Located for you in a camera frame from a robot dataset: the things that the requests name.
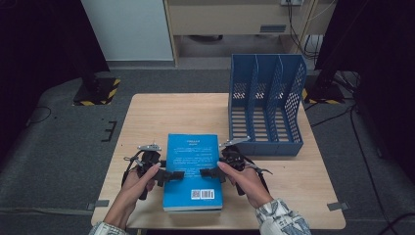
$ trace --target person's right hand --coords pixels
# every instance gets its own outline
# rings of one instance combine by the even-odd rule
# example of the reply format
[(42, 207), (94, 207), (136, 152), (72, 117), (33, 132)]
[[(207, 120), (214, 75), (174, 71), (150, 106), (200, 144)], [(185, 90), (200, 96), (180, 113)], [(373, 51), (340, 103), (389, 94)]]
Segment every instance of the person's right hand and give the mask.
[(238, 183), (241, 186), (242, 190), (247, 194), (248, 201), (255, 209), (274, 200), (262, 185), (254, 169), (247, 167), (242, 171), (238, 171), (223, 162), (217, 162), (217, 165), (228, 175), (233, 185)]

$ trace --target person's left hand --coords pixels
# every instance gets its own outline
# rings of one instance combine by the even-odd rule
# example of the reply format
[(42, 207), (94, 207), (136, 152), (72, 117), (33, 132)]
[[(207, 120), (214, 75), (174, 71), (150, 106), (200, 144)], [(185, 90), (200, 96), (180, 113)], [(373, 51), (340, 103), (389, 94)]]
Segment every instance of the person's left hand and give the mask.
[(141, 178), (138, 177), (136, 168), (128, 173), (104, 222), (125, 230), (126, 222), (134, 211), (137, 200), (143, 194), (144, 188), (147, 188), (149, 192), (153, 190), (156, 183), (152, 178), (158, 172), (160, 165), (158, 163), (150, 167)]

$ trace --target black mechanical device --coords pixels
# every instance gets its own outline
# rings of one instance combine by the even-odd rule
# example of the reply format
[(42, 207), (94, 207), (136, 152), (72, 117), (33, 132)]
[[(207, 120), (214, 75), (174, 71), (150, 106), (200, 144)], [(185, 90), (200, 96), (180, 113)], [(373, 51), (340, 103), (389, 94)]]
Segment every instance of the black mechanical device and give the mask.
[[(265, 183), (265, 179), (263, 177), (262, 172), (263, 171), (267, 171), (269, 173), (271, 172), (267, 169), (261, 169), (258, 166), (256, 166), (252, 160), (250, 160), (249, 158), (241, 154), (238, 147), (235, 145), (237, 143), (241, 143), (241, 142), (244, 142), (250, 139), (251, 139), (250, 136), (248, 136), (247, 138), (231, 140), (231, 141), (227, 141), (224, 144), (220, 144), (219, 147), (225, 147), (225, 148), (221, 151), (222, 157), (219, 158), (219, 160), (228, 165), (231, 165), (234, 169), (238, 171), (242, 171), (246, 167), (253, 168), (256, 171), (260, 181), (262, 182), (262, 185), (265, 187), (266, 191), (269, 192), (268, 186)], [(226, 174), (219, 168), (219, 166), (214, 167), (214, 168), (200, 169), (200, 173), (202, 177), (219, 178), (219, 181), (221, 183), (226, 181)], [(239, 196), (245, 195), (244, 190), (242, 190), (241, 186), (239, 186), (238, 183), (236, 183), (236, 189), (238, 191)]]
[[(156, 165), (157, 163), (161, 163), (161, 167), (165, 167), (165, 161), (160, 161), (160, 154), (158, 151), (161, 151), (161, 147), (159, 147), (157, 144), (151, 144), (146, 146), (138, 146), (138, 153), (134, 155), (132, 158), (124, 158), (126, 161), (130, 161), (127, 170), (125, 171), (121, 185), (124, 184), (125, 179), (128, 176), (128, 173), (134, 169), (137, 168), (137, 175), (138, 177), (141, 177), (144, 175), (147, 170), (149, 170), (150, 167), (153, 165)], [(137, 163), (137, 165), (134, 168), (131, 168), (133, 163)], [(157, 180), (158, 186), (162, 187), (165, 182), (168, 182), (170, 180), (180, 180), (184, 177), (184, 171), (174, 171), (170, 172), (164, 169), (159, 168), (159, 171), (156, 173), (156, 175), (153, 177), (153, 179)], [(146, 200), (147, 199), (147, 188), (144, 188), (143, 194), (139, 197), (140, 200)]]

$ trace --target wooden tabletop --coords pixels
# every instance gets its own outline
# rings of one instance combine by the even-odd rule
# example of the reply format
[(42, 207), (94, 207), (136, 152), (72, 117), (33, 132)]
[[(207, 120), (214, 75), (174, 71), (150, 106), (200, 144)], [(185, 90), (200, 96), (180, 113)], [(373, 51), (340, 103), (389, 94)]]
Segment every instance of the wooden tabletop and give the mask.
[[(299, 212), (311, 229), (343, 229), (342, 211), (329, 211), (328, 204), (337, 197), (324, 166), (305, 111), (298, 114), (304, 142), (296, 157), (252, 158), (264, 173), (274, 198), (283, 199)], [(168, 133), (216, 133), (219, 142), (229, 138), (227, 93), (137, 94), (132, 98), (121, 133), (116, 143), (99, 200), (113, 203), (120, 189), (122, 174), (129, 162), (124, 157), (137, 153), (139, 145), (157, 143), (165, 160)], [(162, 187), (155, 186), (146, 201), (137, 202), (129, 218), (130, 228), (159, 229), (258, 229), (254, 209), (245, 196), (238, 196), (230, 182), (222, 184), (221, 213), (170, 214), (162, 209)], [(109, 207), (96, 208), (92, 224), (102, 221)]]

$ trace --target blue plastic file holder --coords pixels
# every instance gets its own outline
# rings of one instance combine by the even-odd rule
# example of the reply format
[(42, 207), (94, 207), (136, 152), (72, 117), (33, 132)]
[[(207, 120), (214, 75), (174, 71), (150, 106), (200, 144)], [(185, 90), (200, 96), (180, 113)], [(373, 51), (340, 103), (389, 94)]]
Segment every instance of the blue plastic file holder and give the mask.
[(246, 156), (296, 156), (302, 147), (297, 123), (306, 78), (302, 55), (232, 55), (229, 139)]

